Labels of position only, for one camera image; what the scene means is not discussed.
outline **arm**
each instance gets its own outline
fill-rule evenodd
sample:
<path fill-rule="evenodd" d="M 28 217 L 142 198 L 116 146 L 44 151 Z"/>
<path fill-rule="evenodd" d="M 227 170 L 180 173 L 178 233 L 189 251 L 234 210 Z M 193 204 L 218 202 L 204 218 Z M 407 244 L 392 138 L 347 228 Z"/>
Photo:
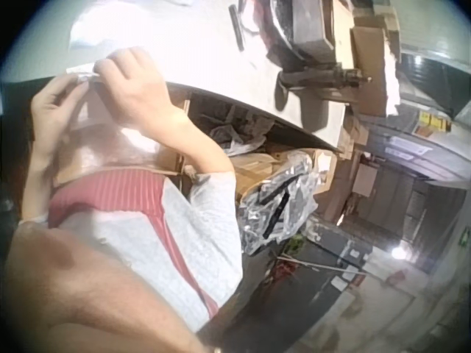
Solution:
<path fill-rule="evenodd" d="M 87 90 L 88 83 L 77 85 L 76 75 L 62 75 L 51 80 L 32 100 L 35 142 L 23 194 L 21 213 L 24 220 L 47 214 L 54 155 Z"/>
<path fill-rule="evenodd" d="M 186 156 L 198 173 L 233 171 L 224 151 L 175 107 L 152 58 L 140 48 L 116 51 L 95 65 L 124 116 L 141 133 Z"/>

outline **hand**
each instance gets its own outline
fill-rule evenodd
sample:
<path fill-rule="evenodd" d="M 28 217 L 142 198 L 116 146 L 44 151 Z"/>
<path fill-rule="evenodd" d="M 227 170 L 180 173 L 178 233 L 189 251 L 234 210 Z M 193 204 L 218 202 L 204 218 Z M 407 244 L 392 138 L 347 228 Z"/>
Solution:
<path fill-rule="evenodd" d="M 188 116 L 175 107 L 165 80 L 152 58 L 140 48 L 122 49 L 94 68 L 125 118 L 148 138 L 177 147 L 182 128 L 192 125 Z"/>
<path fill-rule="evenodd" d="M 71 92 L 66 95 L 68 88 L 71 89 Z M 47 163 L 53 160 L 71 117 L 87 90 L 87 82 L 77 85 L 77 75 L 66 74 L 53 78 L 32 99 L 31 113 L 35 131 L 33 153 L 35 157 L 39 157 L 41 161 Z"/>

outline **red strap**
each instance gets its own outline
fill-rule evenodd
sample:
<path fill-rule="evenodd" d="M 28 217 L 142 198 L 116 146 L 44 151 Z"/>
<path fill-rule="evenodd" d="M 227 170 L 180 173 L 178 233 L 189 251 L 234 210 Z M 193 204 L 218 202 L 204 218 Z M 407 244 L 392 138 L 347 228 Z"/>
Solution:
<path fill-rule="evenodd" d="M 143 213 L 175 268 L 198 293 L 212 318 L 219 310 L 218 305 L 194 279 L 165 221 L 162 206 L 164 181 L 164 176 L 141 169 L 103 171 L 84 176 L 54 194 L 49 205 L 49 227 L 58 227 L 71 214 L 85 210 Z"/>

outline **person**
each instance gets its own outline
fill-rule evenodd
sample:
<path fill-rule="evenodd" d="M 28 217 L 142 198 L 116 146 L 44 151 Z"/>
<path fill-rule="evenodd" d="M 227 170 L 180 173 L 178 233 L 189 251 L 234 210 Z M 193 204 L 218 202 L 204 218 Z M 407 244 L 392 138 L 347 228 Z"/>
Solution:
<path fill-rule="evenodd" d="M 122 116 L 191 161 L 194 186 L 186 199 L 164 176 L 121 169 L 52 193 L 54 156 L 88 91 L 73 74 L 54 78 L 31 104 L 35 142 L 6 264 L 8 320 L 28 352 L 212 352 L 194 333 L 242 277 L 232 163 L 172 105 L 143 49 L 116 51 L 94 71 Z"/>

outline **finger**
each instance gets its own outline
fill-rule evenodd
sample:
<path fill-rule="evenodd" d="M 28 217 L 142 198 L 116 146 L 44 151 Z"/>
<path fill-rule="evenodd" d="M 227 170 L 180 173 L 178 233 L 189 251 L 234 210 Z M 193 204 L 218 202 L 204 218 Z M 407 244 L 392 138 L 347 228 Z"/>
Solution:
<path fill-rule="evenodd" d="M 142 73 L 141 66 L 129 49 L 115 51 L 108 56 L 108 59 L 114 61 L 123 75 L 128 79 L 137 77 Z"/>
<path fill-rule="evenodd" d="M 114 96 L 126 84 L 126 78 L 111 59 L 98 60 L 93 70 L 100 75 L 103 83 Z"/>
<path fill-rule="evenodd" d="M 79 106 L 83 97 L 85 97 L 85 94 L 88 92 L 88 87 L 88 82 L 83 82 L 76 86 L 64 99 L 63 103 L 60 105 L 60 109 L 63 110 L 64 116 L 69 118 L 72 116 L 72 113 Z"/>
<path fill-rule="evenodd" d="M 76 74 L 63 74 L 56 76 L 39 92 L 44 103 L 54 103 L 56 98 L 65 93 L 65 89 L 77 82 Z"/>
<path fill-rule="evenodd" d="M 130 51 L 142 68 L 146 70 L 157 70 L 154 60 L 151 58 L 149 53 L 147 53 L 147 51 L 138 46 L 130 48 Z"/>

